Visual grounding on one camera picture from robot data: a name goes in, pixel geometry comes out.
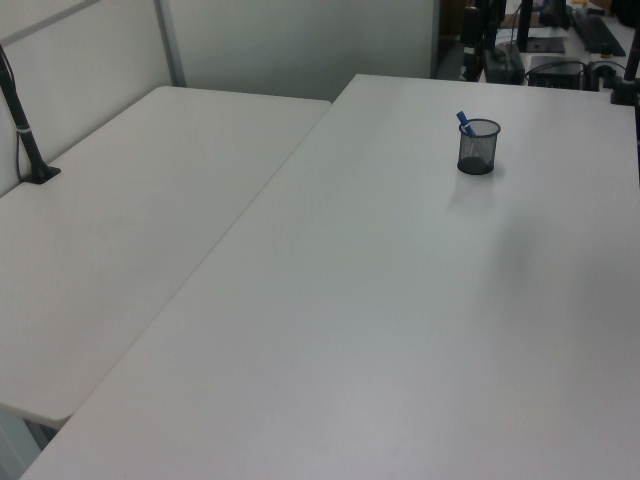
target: keyboard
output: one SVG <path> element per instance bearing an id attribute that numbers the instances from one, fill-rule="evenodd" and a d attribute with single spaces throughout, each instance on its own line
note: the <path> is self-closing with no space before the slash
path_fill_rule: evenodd
<path id="1" fill-rule="evenodd" d="M 611 52 L 614 56 L 624 57 L 626 55 L 600 15 L 589 15 L 586 8 L 574 8 L 571 12 L 571 18 L 573 19 L 573 28 L 578 32 L 585 50 L 591 53 L 602 53 L 602 45 L 607 43 L 611 46 Z"/>

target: white wall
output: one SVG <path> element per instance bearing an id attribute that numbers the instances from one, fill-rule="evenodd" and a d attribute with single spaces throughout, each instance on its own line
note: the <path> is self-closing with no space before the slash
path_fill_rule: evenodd
<path id="1" fill-rule="evenodd" d="M 437 0 L 161 3 L 189 87 L 333 101 L 356 73 L 430 76 Z"/>
<path id="2" fill-rule="evenodd" d="M 153 88 L 171 84 L 153 0 L 100 0 L 5 52 L 46 162 Z M 17 182 L 14 137 L 0 98 L 0 195 Z"/>

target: white tabletop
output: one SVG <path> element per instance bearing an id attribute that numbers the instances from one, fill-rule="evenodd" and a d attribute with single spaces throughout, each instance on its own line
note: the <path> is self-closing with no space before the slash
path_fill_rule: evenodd
<path id="1" fill-rule="evenodd" d="M 633 109 L 358 76 L 24 478 L 637 479 L 639 239 Z"/>
<path id="2" fill-rule="evenodd" d="M 160 88 L 0 199 L 0 406 L 73 414 L 328 105 Z"/>

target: monitor arm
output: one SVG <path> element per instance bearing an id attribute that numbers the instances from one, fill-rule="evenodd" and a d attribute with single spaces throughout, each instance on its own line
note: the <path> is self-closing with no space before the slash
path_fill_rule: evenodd
<path id="1" fill-rule="evenodd" d="M 7 106 L 9 107 L 9 111 L 11 112 L 11 116 L 13 117 L 13 121 L 16 125 L 16 131 L 22 140 L 24 149 L 27 152 L 29 161 L 31 162 L 31 174 L 22 180 L 41 185 L 60 173 L 60 169 L 48 166 L 40 156 L 40 150 L 38 150 L 38 145 L 36 144 L 36 140 L 31 132 L 31 127 L 27 121 L 27 116 L 25 115 L 20 99 L 18 98 L 16 84 L 12 76 L 11 69 L 9 68 L 9 62 L 1 45 L 0 87 L 2 88 L 2 93 L 7 101 Z"/>

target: black cable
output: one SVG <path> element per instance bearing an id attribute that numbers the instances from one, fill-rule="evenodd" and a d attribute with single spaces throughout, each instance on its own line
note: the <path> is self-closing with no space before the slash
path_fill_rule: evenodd
<path id="1" fill-rule="evenodd" d="M 22 175 L 20 175 L 20 134 L 16 131 L 16 175 L 18 182 L 22 183 Z"/>
<path id="2" fill-rule="evenodd" d="M 581 62 L 579 60 L 571 60 L 571 61 L 564 61 L 564 62 L 551 62 L 551 63 L 545 63 L 544 65 L 539 65 L 535 68 L 532 68 L 531 70 L 529 70 L 527 73 L 524 74 L 524 78 L 529 77 L 530 74 L 532 73 L 536 73 L 536 72 L 540 72 L 542 70 L 547 70 L 549 68 L 553 68 L 553 67 L 559 67 L 561 65 L 582 65 L 582 73 L 584 73 L 584 70 L 587 68 L 587 65 L 584 62 Z"/>
<path id="3" fill-rule="evenodd" d="M 611 60 L 598 60 L 597 62 L 593 62 L 594 65 L 597 65 L 598 63 L 606 63 L 608 65 L 615 65 L 616 67 L 620 67 L 623 72 L 627 69 L 627 67 L 623 67 L 619 63 L 612 62 Z"/>
<path id="4" fill-rule="evenodd" d="M 0 45 L 0 54 L 2 55 L 2 61 L 4 62 L 4 64 L 9 69 L 9 76 L 11 77 L 11 83 L 13 83 L 13 86 L 15 87 L 16 86 L 16 77 L 13 75 L 13 69 L 11 68 L 11 64 L 9 63 L 9 59 L 7 58 L 7 54 L 4 53 L 4 49 L 2 48 L 2 45 Z"/>
<path id="5" fill-rule="evenodd" d="M 520 5 L 518 5 L 518 8 L 516 8 L 516 11 L 513 13 L 513 17 L 511 18 L 511 41 L 509 42 L 510 45 L 513 45 L 513 32 L 516 29 L 516 17 L 518 16 L 518 12 L 520 12 L 521 8 L 522 2 L 520 2 Z"/>
<path id="6" fill-rule="evenodd" d="M 11 63 L 9 62 L 9 59 L 7 58 L 7 54 L 4 53 L 4 49 L 2 48 L 2 45 L 0 45 L 0 55 L 2 56 L 2 61 L 7 66 L 7 69 L 9 70 L 9 76 L 11 77 L 11 83 L 13 84 L 13 87 L 15 88 L 15 86 L 16 86 L 16 77 L 13 74 L 13 68 L 11 68 Z M 16 130 L 16 175 L 18 176 L 18 182 L 22 183 L 22 175 L 20 175 L 20 134 L 18 133 L 17 130 Z"/>

